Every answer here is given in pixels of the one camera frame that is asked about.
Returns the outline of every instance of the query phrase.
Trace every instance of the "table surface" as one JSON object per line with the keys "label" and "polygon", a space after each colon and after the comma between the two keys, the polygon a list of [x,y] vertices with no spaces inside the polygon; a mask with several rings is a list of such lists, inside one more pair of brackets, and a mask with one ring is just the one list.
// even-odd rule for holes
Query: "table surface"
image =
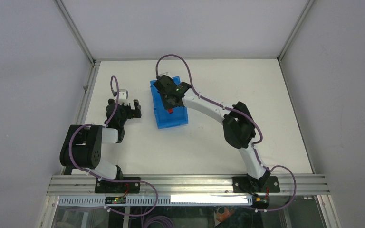
{"label": "table surface", "polygon": [[[312,173],[277,60],[187,60],[187,63],[194,86],[203,95],[247,105],[263,132],[264,141],[258,148],[269,167],[280,164],[294,173]],[[224,140],[222,126],[202,113],[188,110],[187,125],[157,129],[150,92],[155,64],[156,61],[100,63],[85,123],[104,123],[107,100],[112,97],[111,75],[117,76],[120,89],[128,90],[130,101],[139,100],[142,111],[142,118],[126,122],[122,143],[102,145],[102,158],[119,165],[124,174],[246,173],[240,153]],[[162,61],[159,73],[163,72],[189,82],[185,66],[179,60]]]}

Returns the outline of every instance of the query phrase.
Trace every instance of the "blue plastic bin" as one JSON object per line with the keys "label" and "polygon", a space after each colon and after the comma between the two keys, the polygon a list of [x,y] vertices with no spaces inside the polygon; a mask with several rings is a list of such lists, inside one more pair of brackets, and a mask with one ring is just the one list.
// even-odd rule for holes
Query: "blue plastic bin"
{"label": "blue plastic bin", "polygon": [[[188,113],[186,107],[173,108],[173,113],[169,113],[164,109],[162,99],[157,89],[153,86],[156,80],[150,81],[150,91],[153,97],[153,111],[156,117],[157,128],[177,127],[184,124],[188,124]],[[180,83],[180,77],[173,77],[173,81],[178,85]]]}

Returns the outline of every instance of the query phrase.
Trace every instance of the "black mounting base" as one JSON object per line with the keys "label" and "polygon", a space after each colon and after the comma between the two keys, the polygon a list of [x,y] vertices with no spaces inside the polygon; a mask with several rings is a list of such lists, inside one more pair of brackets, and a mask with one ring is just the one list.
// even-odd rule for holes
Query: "black mounting base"
{"label": "black mounting base", "polygon": [[253,186],[248,177],[233,177],[234,193],[267,193],[267,188],[269,189],[269,193],[280,192],[278,178],[270,176],[259,191],[249,192],[250,189],[253,189]]}
{"label": "black mounting base", "polygon": [[[140,181],[140,177],[124,177],[123,181]],[[96,180],[95,193],[116,193],[116,194],[124,194],[128,187],[125,185],[129,185],[128,193],[137,194],[141,189],[141,183],[131,182],[131,183],[113,183],[105,180],[98,181]]]}

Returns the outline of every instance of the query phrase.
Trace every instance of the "blue tray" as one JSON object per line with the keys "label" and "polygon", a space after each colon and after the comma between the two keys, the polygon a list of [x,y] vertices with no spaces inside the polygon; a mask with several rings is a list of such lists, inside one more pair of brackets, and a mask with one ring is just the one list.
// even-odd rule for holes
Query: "blue tray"
{"label": "blue tray", "polygon": [[[168,127],[176,127],[184,124],[188,124],[188,113],[186,107],[173,108],[173,113],[169,113],[164,109],[162,99],[157,89],[153,86],[156,80],[150,81],[150,91],[153,97],[153,111],[156,117],[157,128],[163,129]],[[178,85],[180,83],[180,77],[173,77],[173,81]]]}

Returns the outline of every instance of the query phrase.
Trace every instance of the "glass panel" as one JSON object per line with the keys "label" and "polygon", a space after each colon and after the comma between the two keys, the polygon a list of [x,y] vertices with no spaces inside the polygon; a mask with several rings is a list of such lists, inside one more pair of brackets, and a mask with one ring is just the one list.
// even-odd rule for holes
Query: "glass panel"
{"label": "glass panel", "polygon": [[[283,205],[288,197],[270,197],[270,208]],[[113,207],[124,212],[125,207]],[[131,207],[130,213],[140,214],[150,207]],[[287,210],[258,212],[240,206],[173,206],[156,207],[149,215],[130,217],[128,228],[168,228],[162,226],[164,216],[176,228],[323,228],[316,200],[296,197]],[[59,207],[53,228],[122,228],[124,216],[108,213],[103,207]]]}

